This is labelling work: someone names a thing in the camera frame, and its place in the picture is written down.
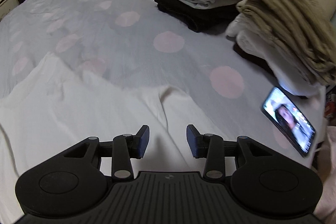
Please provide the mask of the smartphone with lit screen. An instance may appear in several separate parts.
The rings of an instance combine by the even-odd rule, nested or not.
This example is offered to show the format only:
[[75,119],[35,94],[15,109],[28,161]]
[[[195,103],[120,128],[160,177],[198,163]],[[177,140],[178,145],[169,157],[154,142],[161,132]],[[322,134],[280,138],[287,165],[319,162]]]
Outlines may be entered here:
[[301,110],[278,87],[268,94],[261,112],[288,139],[302,157],[307,157],[316,131]]

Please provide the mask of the white fluffy folded garment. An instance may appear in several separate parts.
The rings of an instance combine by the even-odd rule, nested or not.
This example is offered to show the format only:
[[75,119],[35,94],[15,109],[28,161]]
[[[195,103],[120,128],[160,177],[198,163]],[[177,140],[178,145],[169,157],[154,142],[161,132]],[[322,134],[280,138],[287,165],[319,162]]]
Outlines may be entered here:
[[236,39],[236,43],[248,57],[256,57],[257,64],[266,62],[276,77],[280,87],[294,96],[312,97],[323,88],[316,80],[311,84],[305,81],[295,65],[285,60],[275,47],[261,34],[256,24],[243,14],[239,14],[228,25],[226,35]]

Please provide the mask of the white t-shirt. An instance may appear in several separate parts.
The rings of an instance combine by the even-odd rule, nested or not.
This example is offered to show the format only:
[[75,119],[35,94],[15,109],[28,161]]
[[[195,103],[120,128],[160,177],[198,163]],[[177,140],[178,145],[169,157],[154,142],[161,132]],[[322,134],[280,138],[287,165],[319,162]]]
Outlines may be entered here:
[[45,55],[1,99],[1,223],[14,223],[23,214],[15,196],[21,174],[90,136],[110,141],[148,125],[149,144],[143,159],[132,162],[135,172],[202,170],[203,161],[193,158],[186,140],[189,124],[232,140],[179,88],[121,88]]

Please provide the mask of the pink fluffy pyjama clothing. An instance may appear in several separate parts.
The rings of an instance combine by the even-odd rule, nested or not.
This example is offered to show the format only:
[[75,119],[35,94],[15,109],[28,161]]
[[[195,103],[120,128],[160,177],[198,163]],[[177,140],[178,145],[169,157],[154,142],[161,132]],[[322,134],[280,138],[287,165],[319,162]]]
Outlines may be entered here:
[[323,192],[314,215],[324,223],[335,223],[335,126],[329,126],[326,130],[317,163]]

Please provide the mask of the black folded garment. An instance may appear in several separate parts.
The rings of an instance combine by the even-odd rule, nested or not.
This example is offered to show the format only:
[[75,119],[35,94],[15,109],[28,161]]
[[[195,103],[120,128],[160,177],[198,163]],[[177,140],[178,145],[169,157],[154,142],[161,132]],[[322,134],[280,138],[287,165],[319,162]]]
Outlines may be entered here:
[[213,9],[196,9],[179,0],[154,0],[159,11],[169,14],[193,32],[215,33],[223,31],[239,12],[236,5],[216,7]]

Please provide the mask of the brown ribbed folded garment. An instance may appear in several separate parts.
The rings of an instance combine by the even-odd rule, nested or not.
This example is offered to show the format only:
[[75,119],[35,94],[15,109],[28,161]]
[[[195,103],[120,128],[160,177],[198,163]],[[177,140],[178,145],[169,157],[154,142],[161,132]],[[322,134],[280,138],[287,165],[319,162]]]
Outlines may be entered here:
[[238,10],[306,82],[335,84],[335,30],[317,0],[244,0]]

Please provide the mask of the grey pink-dotted bed sheet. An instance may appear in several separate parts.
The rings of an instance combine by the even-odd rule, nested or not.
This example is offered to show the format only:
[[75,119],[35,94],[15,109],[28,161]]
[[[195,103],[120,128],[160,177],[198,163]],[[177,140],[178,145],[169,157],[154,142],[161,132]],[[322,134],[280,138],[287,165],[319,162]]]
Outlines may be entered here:
[[224,32],[193,32],[154,0],[26,0],[1,21],[1,99],[52,53],[121,88],[179,88],[232,140],[245,135],[311,166],[314,154],[302,157],[261,112],[276,80]]

